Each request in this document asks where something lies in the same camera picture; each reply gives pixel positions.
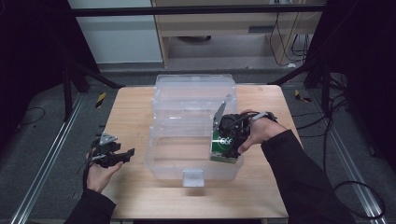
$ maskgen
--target aluminum rail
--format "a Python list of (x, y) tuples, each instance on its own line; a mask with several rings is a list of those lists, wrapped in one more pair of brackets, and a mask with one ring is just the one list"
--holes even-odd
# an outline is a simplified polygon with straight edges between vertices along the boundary
[(41, 190), (46, 183), (47, 177), (50, 174), (53, 164), (55, 163), (59, 152), (64, 145), (64, 141), (67, 135), (70, 132), (70, 129), (73, 126), (74, 121), (76, 120), (76, 116), (81, 108), (81, 103), (84, 99), (85, 94), (79, 93), (78, 97), (74, 104), (74, 110), (71, 114), (69, 120), (65, 121), (61, 127), (61, 130), (58, 132), (57, 136), (55, 137), (54, 142), (52, 143), (51, 148), (49, 149), (49, 153), (47, 154), (46, 159), (44, 159), (43, 164), (40, 167), (37, 175), (35, 176), (35, 180), (33, 181), (32, 185), (30, 186), (29, 190), (27, 191), (21, 205), (15, 212), (14, 216), (11, 219), (11, 224), (22, 224), (25, 223), (27, 218), (30, 215), (30, 212), (35, 205), (35, 201), (38, 198)]
[[(313, 99), (313, 102), (317, 106), (318, 110), (324, 114), (323, 110), (321, 109), (322, 107), (320, 106), (319, 102), (319, 96), (318, 93), (315, 91), (311, 91), (311, 96)], [(324, 119), (323, 123), (325, 126), (327, 126), (327, 121)], [(330, 138), (332, 139), (332, 142), (334, 144), (335, 151), (338, 154), (338, 157), (341, 160), (341, 163), (344, 166), (344, 169), (346, 170), (346, 174), (349, 177), (350, 180), (355, 180), (359, 181), (361, 183), (366, 183), (364, 180), (363, 175), (361, 174), (358, 166), (355, 164), (355, 162), (352, 160), (350, 157), (349, 153), (347, 152), (347, 147), (344, 145), (341, 136), (337, 132), (336, 128), (333, 127), (330, 128), (329, 131)], [(375, 196), (373, 193), (362, 186), (353, 186), (359, 200), (361, 201), (361, 205), (363, 206), (364, 211), (366, 212), (367, 216), (369, 217), (375, 217), (381, 214), (381, 208), (378, 204), (378, 202), (375, 199)], [(387, 220), (385, 217), (381, 217), (378, 219), (372, 219), (371, 223), (373, 224), (387, 224)]]

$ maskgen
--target black curtain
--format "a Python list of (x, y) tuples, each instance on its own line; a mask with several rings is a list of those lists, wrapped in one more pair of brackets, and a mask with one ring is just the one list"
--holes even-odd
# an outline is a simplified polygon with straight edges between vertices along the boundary
[[(44, 8), (70, 9), (67, 0), (2, 1), (5, 7), (0, 2), (0, 153), (32, 98), (63, 82), (62, 52), (38, 13)], [(77, 62), (99, 72), (76, 18), (43, 18)]]
[[(308, 55), (321, 57), (332, 72), (347, 76), (346, 95), (376, 155), (385, 157), (396, 172), (396, 5), (392, 0), (329, 3), (346, 10), (323, 13)], [(318, 82), (320, 75), (317, 66), (308, 79)]]

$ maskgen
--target dark sleeve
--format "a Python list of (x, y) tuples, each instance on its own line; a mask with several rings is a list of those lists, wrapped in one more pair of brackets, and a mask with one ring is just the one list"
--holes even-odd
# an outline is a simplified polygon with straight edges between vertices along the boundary
[(291, 130), (262, 142), (262, 151), (274, 172), (290, 224), (356, 223)]
[(116, 205), (106, 196), (91, 189), (85, 189), (65, 223), (109, 224), (114, 208)]

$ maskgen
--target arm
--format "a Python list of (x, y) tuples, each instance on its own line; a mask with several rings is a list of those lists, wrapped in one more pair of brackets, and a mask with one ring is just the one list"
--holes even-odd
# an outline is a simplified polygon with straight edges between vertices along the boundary
[(269, 119), (258, 119), (239, 152), (253, 144), (262, 144), (290, 223), (356, 223), (335, 196), (327, 176), (304, 153), (292, 131)]
[(66, 224), (78, 223), (110, 223), (116, 205), (106, 196), (91, 190), (85, 189), (76, 207), (66, 220)]
[(122, 165), (122, 161), (108, 168), (92, 164), (87, 176), (87, 188), (65, 223), (110, 223), (116, 205), (101, 193)]

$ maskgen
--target wall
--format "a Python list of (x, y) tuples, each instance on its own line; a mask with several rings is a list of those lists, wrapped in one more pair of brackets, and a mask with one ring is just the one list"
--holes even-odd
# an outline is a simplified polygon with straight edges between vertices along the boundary
[[(149, 0), (68, 0), (71, 8), (151, 7)], [(153, 16), (85, 17), (79, 26), (97, 63), (161, 63)]]

